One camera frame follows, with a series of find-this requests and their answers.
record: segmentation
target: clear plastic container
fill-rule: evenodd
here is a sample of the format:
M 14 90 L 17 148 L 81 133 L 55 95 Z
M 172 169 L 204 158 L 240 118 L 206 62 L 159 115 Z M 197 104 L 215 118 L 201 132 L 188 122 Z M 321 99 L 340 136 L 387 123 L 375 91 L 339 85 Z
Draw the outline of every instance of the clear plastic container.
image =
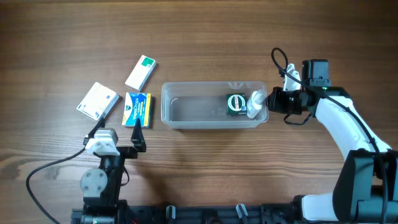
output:
M 267 91 L 263 82 L 170 82 L 162 87 L 162 121 L 174 129 L 255 128 L 268 120 L 267 99 L 253 119 L 228 115 L 227 94 Z

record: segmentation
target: cable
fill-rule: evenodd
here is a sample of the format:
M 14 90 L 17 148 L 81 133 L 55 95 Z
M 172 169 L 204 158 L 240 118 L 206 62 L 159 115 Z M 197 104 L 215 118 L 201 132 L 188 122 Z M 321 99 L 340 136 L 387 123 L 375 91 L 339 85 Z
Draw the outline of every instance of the cable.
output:
M 310 86 L 308 86 L 307 84 L 297 80 L 296 78 L 294 78 L 293 76 L 291 76 L 289 73 L 287 73 L 276 61 L 275 59 L 275 51 L 279 51 L 284 57 L 285 57 L 285 61 L 287 62 L 287 57 L 286 54 L 283 50 L 281 50 L 280 48 L 276 47 L 274 49 L 272 49 L 271 51 L 271 59 L 274 62 L 275 66 L 279 69 L 279 72 L 282 72 L 284 75 L 287 75 L 289 78 L 291 78 L 293 81 L 299 83 L 301 86 L 303 86 L 304 88 L 317 92 L 315 90 L 313 90 Z M 328 96 L 325 91 L 320 92 L 322 95 L 321 97 L 324 97 L 330 101 L 332 101 L 333 103 L 335 103 L 336 105 L 338 105 L 339 107 L 343 108 L 346 112 L 348 112 L 355 120 L 356 122 L 360 125 L 360 127 L 363 129 L 363 131 L 365 132 L 366 137 L 368 137 L 369 139 L 369 143 L 372 144 L 374 151 L 376 152 L 376 157 L 379 163 L 379 168 L 381 171 L 381 175 L 382 175 L 382 186 L 383 186 L 383 205 L 382 205 L 382 209 L 381 209 L 381 220 L 380 223 L 384 224 L 386 222 L 386 217 L 387 217 L 387 204 L 388 204 L 388 186 L 387 186 L 387 174 L 386 174 L 386 170 L 383 166 L 383 161 L 381 159 L 381 154 L 380 154 L 380 150 L 376 144 L 375 138 L 371 136 L 371 134 L 369 133 L 368 129 L 365 127 L 364 123 L 360 120 L 360 118 L 354 114 L 349 107 L 342 105 L 340 102 L 336 101 L 335 99 L 333 99 L 332 97 Z
M 46 165 L 42 165 L 42 166 L 40 166 L 40 167 L 34 169 L 34 170 L 27 176 L 27 178 L 26 178 L 26 189 L 27 189 L 29 195 L 32 197 L 33 201 L 36 203 L 36 205 L 38 206 L 38 208 L 44 213 L 44 215 L 46 215 L 51 221 L 53 221 L 53 222 L 56 223 L 56 224 L 59 224 L 60 222 L 58 222 L 56 219 L 54 219 L 54 217 L 52 217 L 52 216 L 44 209 L 44 207 L 39 203 L 39 201 L 36 199 L 35 195 L 33 194 L 32 190 L 30 189 L 30 183 L 29 183 L 30 178 L 31 178 L 31 177 L 33 176 L 33 174 L 35 174 L 37 171 L 40 171 L 40 170 L 42 170 L 42 169 L 44 169 L 44 168 L 46 168 L 46 167 L 49 167 L 49 166 L 52 166 L 52 165 L 55 165 L 55 164 L 59 164 L 59 163 L 61 163 L 61 162 L 68 161 L 68 160 L 70 160 L 70 159 L 73 159 L 73 158 L 75 158 L 76 156 L 79 156 L 79 155 L 80 155 L 82 152 L 84 152 L 85 150 L 86 150 L 86 149 L 85 149 L 85 147 L 84 147 L 82 150 L 78 151 L 76 154 L 74 154 L 74 155 L 72 155 L 72 156 L 70 156 L 70 157 L 68 157 L 68 158 L 60 159 L 60 160 L 58 160 L 58 161 L 54 161 L 54 162 L 50 162 L 50 163 L 48 163 L 48 164 L 46 164 Z
M 290 117 L 290 115 L 292 115 L 292 114 L 287 114 L 285 117 L 284 117 L 284 121 L 285 121 L 285 123 L 286 124 L 290 124 L 290 125 L 304 125 L 304 124 L 306 124 L 309 120 L 310 120 L 310 118 L 312 117 L 312 114 L 310 113 L 305 119 L 304 119 L 304 121 L 303 122 L 301 122 L 301 123 L 292 123 L 292 122 L 289 122 L 289 121 L 286 121 L 286 119 L 288 118 L 288 117 Z
M 130 182 L 130 175 L 129 175 L 129 172 L 127 171 L 126 167 L 123 167 L 123 171 L 127 174 L 127 182 L 124 184 L 121 184 L 120 185 L 121 187 L 126 186 Z

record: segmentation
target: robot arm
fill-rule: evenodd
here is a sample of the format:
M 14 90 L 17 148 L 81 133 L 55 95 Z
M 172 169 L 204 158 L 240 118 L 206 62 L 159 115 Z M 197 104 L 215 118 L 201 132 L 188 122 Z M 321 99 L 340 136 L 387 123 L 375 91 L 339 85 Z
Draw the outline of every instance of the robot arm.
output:
M 376 139 L 376 144 L 380 152 L 387 152 L 388 149 L 391 149 L 391 147 L 380 140 L 363 121 L 358 112 L 356 112 L 351 99 L 344 96 L 332 96 L 332 98 L 348 106 L 351 111 L 360 118 L 371 135 Z M 350 114 L 346 113 L 343 108 L 340 108 L 334 104 L 334 102 L 328 99 L 320 99 L 315 117 L 327 128 L 337 143 L 344 160 L 346 160 L 350 150 L 365 149 L 369 152 L 374 152 L 373 146 L 368 142 L 359 124 Z
M 101 159 L 99 167 L 83 174 L 80 187 L 83 191 L 83 209 L 72 211 L 72 222 L 76 224 L 134 223 L 134 214 L 126 200 L 119 200 L 126 159 L 137 159 L 138 152 L 146 152 L 141 121 L 137 119 L 131 136 L 133 146 L 118 146 L 118 135 L 113 128 L 105 128 L 100 120 L 84 140 L 90 154 Z
M 281 71 L 282 68 L 275 60 L 274 63 L 280 73 L 288 74 L 287 71 Z M 398 190 L 395 190 L 398 179 L 397 154 L 389 150 L 391 147 L 370 130 L 354 109 L 353 102 L 344 89 L 331 86 L 327 60 L 304 61 L 302 81 L 293 78 L 297 81 L 294 79 L 290 81 L 303 83 L 302 89 L 286 91 L 285 88 L 274 87 L 268 97 L 269 110 L 287 114 L 285 117 L 287 124 L 291 124 L 286 121 L 291 114 L 309 111 L 310 115 L 325 125 L 345 160 L 333 192 L 295 197 L 293 203 L 299 207 L 295 219 L 301 217 L 302 220 L 310 222 L 374 223 L 380 220 L 383 203 L 386 201 L 388 204 L 388 209 L 384 210 L 386 220 L 398 222 L 398 197 L 395 196 L 398 195 Z M 369 138 L 373 138 L 374 142 L 369 142 Z M 379 152 L 375 152 L 373 143 Z M 383 176 L 384 171 L 381 167 L 385 167 L 388 174 L 384 175 L 388 190 L 380 189 L 377 185 L 373 186 L 372 183 L 374 174 L 380 179 Z M 383 196 L 386 192 L 390 195 L 388 198 Z
M 376 139 L 380 152 L 387 152 L 391 148 L 370 130 L 369 126 L 355 110 L 351 99 L 344 96 L 332 96 L 332 98 L 348 106 L 362 120 L 368 131 Z M 320 99 L 315 116 L 327 128 L 337 143 L 344 160 L 347 159 L 351 150 L 364 149 L 374 152 L 373 146 L 368 142 L 364 131 L 355 119 L 334 102 L 328 99 Z M 302 198 L 302 213 L 303 217 L 310 221 L 338 221 L 333 209 L 333 192 L 304 196 Z

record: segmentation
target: wooden table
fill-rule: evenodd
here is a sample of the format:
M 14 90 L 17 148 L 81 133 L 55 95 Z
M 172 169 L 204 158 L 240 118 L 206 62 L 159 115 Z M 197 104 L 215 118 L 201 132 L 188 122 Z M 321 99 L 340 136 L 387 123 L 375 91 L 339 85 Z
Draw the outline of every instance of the wooden table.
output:
M 0 5 L 0 216 L 2 223 L 50 223 L 29 197 L 25 178 L 76 153 L 95 122 L 76 110 L 100 82 L 124 96 L 144 54 L 156 59 L 145 92 L 156 97 L 147 153 L 126 161 L 130 205 L 257 205 L 333 190 L 343 158 L 312 119 L 247 130 L 170 129 L 160 120 L 165 82 L 282 79 L 270 52 L 290 62 L 327 58 L 334 86 L 351 94 L 373 131 L 398 146 L 398 4 L 363 1 L 134 1 Z M 122 101 L 107 127 L 129 145 Z M 32 190 L 68 223 L 83 203 L 79 181 L 98 159 L 82 154 L 37 173 Z

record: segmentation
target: white bottle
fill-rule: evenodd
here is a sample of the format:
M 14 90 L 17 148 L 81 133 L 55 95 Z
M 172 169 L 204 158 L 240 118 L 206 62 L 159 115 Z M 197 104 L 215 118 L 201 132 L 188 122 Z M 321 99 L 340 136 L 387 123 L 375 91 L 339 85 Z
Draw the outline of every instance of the white bottle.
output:
M 248 100 L 248 117 L 254 118 L 262 108 L 262 102 L 266 99 L 265 90 L 254 91 Z

